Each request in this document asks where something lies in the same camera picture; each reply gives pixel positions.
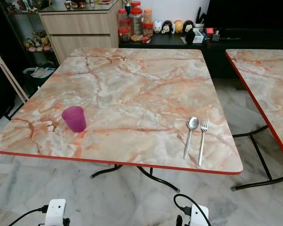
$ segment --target metal fork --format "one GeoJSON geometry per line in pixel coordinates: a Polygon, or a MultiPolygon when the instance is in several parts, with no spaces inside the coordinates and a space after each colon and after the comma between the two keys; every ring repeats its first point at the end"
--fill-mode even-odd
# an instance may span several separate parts
{"type": "Polygon", "coordinates": [[[202,139],[201,139],[201,146],[200,146],[199,157],[198,157],[198,165],[199,166],[201,166],[201,161],[202,161],[204,133],[208,130],[208,119],[202,120],[202,124],[201,124],[200,129],[202,131],[202,139]]]}

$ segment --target spoon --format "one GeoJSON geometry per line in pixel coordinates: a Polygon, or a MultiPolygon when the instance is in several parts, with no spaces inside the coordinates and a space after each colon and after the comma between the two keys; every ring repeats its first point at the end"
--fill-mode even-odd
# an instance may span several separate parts
{"type": "Polygon", "coordinates": [[[199,125],[199,121],[198,121],[197,117],[191,117],[191,118],[188,119],[187,126],[190,130],[190,133],[189,133],[189,136],[188,136],[187,144],[185,145],[185,148],[184,148],[183,159],[185,159],[187,157],[188,153],[189,153],[192,131],[194,129],[196,129],[198,127],[198,125],[199,125]]]}

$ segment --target wall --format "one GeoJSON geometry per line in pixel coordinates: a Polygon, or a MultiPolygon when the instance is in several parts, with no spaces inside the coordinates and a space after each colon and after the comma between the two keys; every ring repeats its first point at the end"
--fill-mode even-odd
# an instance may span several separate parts
{"type": "Polygon", "coordinates": [[[153,20],[196,20],[198,8],[207,13],[209,0],[141,0],[142,8],[153,9],[153,20]]]}

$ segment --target purple cup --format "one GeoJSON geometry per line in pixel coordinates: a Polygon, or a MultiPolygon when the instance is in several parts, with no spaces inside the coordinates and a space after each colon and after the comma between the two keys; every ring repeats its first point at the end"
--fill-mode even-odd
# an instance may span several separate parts
{"type": "Polygon", "coordinates": [[[65,109],[62,113],[62,118],[75,133],[86,129],[84,110],[80,106],[72,106],[65,109]]]}

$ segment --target cabinet drawer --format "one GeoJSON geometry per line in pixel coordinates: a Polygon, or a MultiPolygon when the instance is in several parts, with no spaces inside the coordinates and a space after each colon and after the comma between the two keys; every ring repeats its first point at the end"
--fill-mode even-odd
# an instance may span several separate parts
{"type": "Polygon", "coordinates": [[[42,15],[49,34],[110,34],[107,14],[42,15]]]}
{"type": "Polygon", "coordinates": [[[94,36],[51,36],[51,43],[62,63],[76,48],[100,47],[111,48],[111,38],[106,35],[94,36]]]}

